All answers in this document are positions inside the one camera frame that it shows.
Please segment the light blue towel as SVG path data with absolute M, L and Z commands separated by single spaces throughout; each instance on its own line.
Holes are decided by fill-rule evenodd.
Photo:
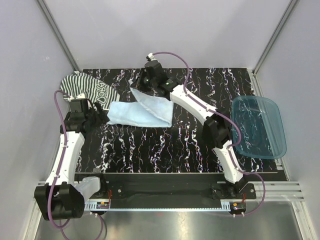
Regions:
M 174 103 L 164 97 L 148 95 L 136 89 L 129 81 L 135 102 L 113 101 L 107 117 L 109 125 L 128 125 L 144 128 L 170 128 Z

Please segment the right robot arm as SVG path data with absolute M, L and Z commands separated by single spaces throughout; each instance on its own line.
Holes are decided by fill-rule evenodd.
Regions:
M 232 123 L 227 118 L 228 111 L 207 104 L 185 89 L 181 81 L 167 75 L 157 60 L 148 61 L 140 69 L 133 86 L 143 93 L 156 91 L 161 100 L 167 99 L 192 114 L 202 125 L 203 140 L 213 148 L 222 165 L 226 184 L 221 192 L 235 199 L 244 194 L 248 180 L 232 147 Z

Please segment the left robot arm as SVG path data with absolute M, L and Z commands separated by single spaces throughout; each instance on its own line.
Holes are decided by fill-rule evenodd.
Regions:
M 79 219 L 91 197 L 108 193 L 102 173 L 75 182 L 78 158 L 86 136 L 105 122 L 102 108 L 88 99 L 73 99 L 70 111 L 60 126 L 60 143 L 56 159 L 45 184 L 34 191 L 34 198 L 46 221 Z

